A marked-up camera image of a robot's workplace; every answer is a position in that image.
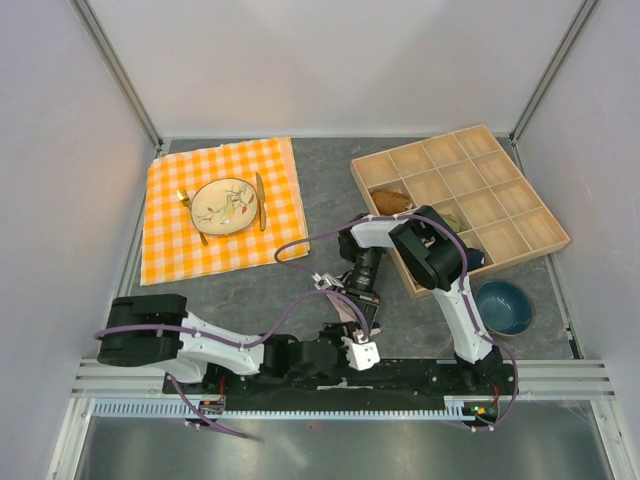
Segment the pink underwear navy trim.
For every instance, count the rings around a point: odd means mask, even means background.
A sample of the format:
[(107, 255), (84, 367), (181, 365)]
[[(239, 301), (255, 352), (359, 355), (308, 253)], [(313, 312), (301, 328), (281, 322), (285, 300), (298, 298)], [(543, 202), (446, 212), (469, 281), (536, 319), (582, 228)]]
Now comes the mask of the pink underwear navy trim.
[[(350, 277), (351, 277), (351, 272), (350, 271), (347, 271), (347, 272), (341, 274), (340, 276), (338, 276), (337, 278), (340, 278), (341, 281), (343, 282), (343, 288), (342, 289), (336, 289), (334, 291), (338, 291), (339, 293), (345, 295), (345, 292), (348, 289), (357, 289), (355, 287), (348, 287), (347, 286), (347, 283), (350, 281)], [(360, 327), (357, 315), (353, 312), (353, 310), (343, 300), (341, 300), (339, 298), (335, 298), (333, 296), (330, 296), (329, 297), (329, 301), (331, 302), (331, 304), (334, 306), (334, 308), (338, 312), (338, 316), (339, 316), (339, 318), (340, 318), (340, 320), (342, 322), (353, 321)], [(382, 327), (380, 325), (380, 327), (378, 329), (375, 329), (375, 330), (370, 330), (369, 329), (369, 332), (370, 332), (370, 334), (372, 336), (378, 335), (378, 334), (380, 334), (382, 332)]]

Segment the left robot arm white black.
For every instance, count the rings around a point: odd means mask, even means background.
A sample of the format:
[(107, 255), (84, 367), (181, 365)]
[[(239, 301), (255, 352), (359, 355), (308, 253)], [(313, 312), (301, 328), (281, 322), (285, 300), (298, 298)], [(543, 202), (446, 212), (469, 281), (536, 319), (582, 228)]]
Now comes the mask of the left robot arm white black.
[(327, 378), (342, 349), (358, 342), (352, 327), (342, 324), (339, 332), (326, 330), (323, 339), (312, 342), (275, 333), (298, 305), (319, 295), (338, 298), (355, 315), (362, 333), (368, 333), (366, 319), (356, 304), (333, 290), (300, 296), (262, 335), (212, 325), (187, 311), (186, 298), (181, 295), (121, 297), (113, 302), (111, 326), (94, 335), (102, 343), (98, 361), (118, 367), (159, 368), (198, 393), (216, 388), (220, 378), (217, 366), (237, 376), (265, 377), (271, 383), (304, 381), (319, 375)]

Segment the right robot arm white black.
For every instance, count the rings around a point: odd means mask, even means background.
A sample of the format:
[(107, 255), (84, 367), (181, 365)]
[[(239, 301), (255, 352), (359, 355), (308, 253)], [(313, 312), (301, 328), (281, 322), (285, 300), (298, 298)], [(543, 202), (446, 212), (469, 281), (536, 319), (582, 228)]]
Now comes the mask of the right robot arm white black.
[(379, 296), (374, 291), (381, 256), (393, 249), (412, 278), (432, 292), (449, 327), (458, 366), (458, 381), (477, 394), (490, 385), (515, 385), (514, 369), (487, 332), (473, 298), (468, 249), (430, 206), (390, 217), (360, 215), (338, 234), (340, 256), (353, 268), (342, 291), (362, 312), (373, 314)]

